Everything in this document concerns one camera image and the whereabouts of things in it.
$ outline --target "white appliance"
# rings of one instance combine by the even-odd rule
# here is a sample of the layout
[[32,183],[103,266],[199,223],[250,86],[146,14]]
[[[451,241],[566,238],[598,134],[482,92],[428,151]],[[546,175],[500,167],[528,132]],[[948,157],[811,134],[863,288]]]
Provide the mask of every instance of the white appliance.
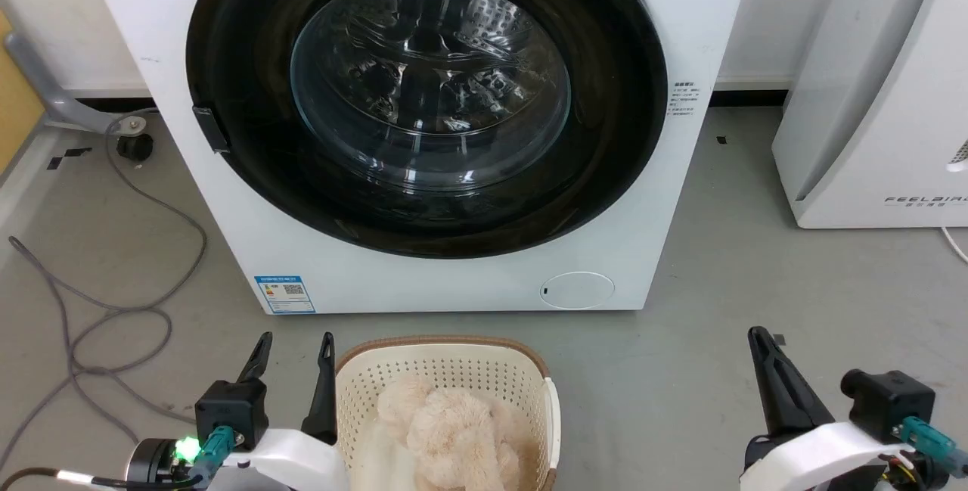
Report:
[[740,0],[107,0],[262,307],[640,309]]
[[966,12],[832,0],[774,140],[800,226],[968,226]]

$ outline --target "caster wheel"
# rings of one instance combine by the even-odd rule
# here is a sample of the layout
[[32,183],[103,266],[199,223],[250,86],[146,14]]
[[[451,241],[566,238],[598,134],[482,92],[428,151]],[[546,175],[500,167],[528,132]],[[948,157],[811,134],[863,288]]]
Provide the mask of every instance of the caster wheel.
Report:
[[132,137],[122,136],[118,138],[118,154],[131,161],[145,161],[151,156],[151,151],[155,148],[155,140],[147,133]]

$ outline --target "yellow wooden panel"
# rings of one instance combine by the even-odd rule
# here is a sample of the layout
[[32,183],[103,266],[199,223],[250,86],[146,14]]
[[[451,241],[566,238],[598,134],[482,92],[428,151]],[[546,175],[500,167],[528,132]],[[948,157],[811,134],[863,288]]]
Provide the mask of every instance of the yellow wooden panel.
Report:
[[[11,30],[10,21],[0,11],[0,39]],[[17,149],[27,139],[44,113],[44,105],[17,65],[0,46],[0,172],[9,166]]]

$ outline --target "washing machine drum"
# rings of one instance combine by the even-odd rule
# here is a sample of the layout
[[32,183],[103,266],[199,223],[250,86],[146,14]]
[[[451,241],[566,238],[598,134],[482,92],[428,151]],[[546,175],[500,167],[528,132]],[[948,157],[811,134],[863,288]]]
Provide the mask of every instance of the washing machine drum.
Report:
[[522,250],[642,173],[666,77],[640,0],[198,0],[213,150],[295,219],[409,256]]

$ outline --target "teal connector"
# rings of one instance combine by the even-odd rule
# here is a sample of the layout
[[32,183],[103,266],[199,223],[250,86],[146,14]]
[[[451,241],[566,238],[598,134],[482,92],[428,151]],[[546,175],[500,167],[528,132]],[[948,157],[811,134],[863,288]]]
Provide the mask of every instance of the teal connector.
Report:
[[914,449],[941,464],[951,476],[968,476],[968,453],[958,449],[954,440],[941,434],[923,420],[905,418],[901,423],[898,438],[910,443]]
[[225,458],[235,449],[235,431],[229,426],[216,427],[205,445],[201,446],[201,453],[194,458],[193,466],[188,471],[189,478],[201,476],[201,481],[194,484],[194,489],[205,489],[211,484],[215,472],[225,463]]

